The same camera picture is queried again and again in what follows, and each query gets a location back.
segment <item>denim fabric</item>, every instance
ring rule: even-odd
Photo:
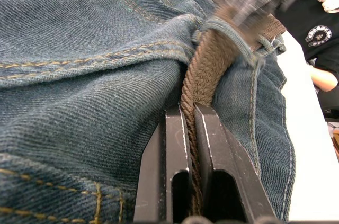
[[[0,222],[131,221],[142,151],[164,110],[180,99],[194,52],[193,33],[215,4],[212,0],[0,0],[0,4]],[[238,75],[244,83],[236,84],[245,89],[225,90],[225,96],[232,93],[239,101],[235,112],[239,109],[248,116],[249,109],[243,109],[248,108],[251,70],[232,68],[235,75],[225,74],[216,100],[221,99],[224,80]],[[257,159],[273,207],[286,219],[293,170],[284,160],[290,157],[291,146],[283,123],[270,127],[284,118],[276,62],[270,72],[266,81],[272,83],[264,86],[262,70],[258,74]],[[264,110],[259,105],[270,94],[277,106]],[[233,130],[227,122],[238,117],[223,116],[222,102],[214,105]],[[263,112],[275,114],[275,119],[268,121]],[[244,132],[233,132],[242,136],[249,128],[244,124]],[[273,135],[269,149],[279,149],[277,156],[267,154],[266,133]],[[254,157],[245,138],[239,139]],[[276,157],[283,161],[276,163]]]

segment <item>black shirt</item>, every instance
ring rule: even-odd
[[[296,0],[276,17],[299,42],[305,59],[339,81],[339,13],[327,13],[318,0]]]

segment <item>jeans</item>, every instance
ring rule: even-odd
[[[0,4],[0,222],[132,221],[142,151],[164,110],[178,103],[192,36],[216,5]],[[286,220],[295,160],[273,50],[257,54],[265,66],[254,79],[236,62],[213,107],[259,164],[272,206]]]

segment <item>printed logo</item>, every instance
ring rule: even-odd
[[[310,42],[309,47],[318,47],[327,42],[332,37],[332,32],[327,26],[319,25],[313,27],[305,40]]]

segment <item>white table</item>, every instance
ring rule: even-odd
[[[287,130],[296,153],[296,179],[289,219],[339,220],[339,163],[301,46],[283,34],[287,51],[278,64],[287,82]]]

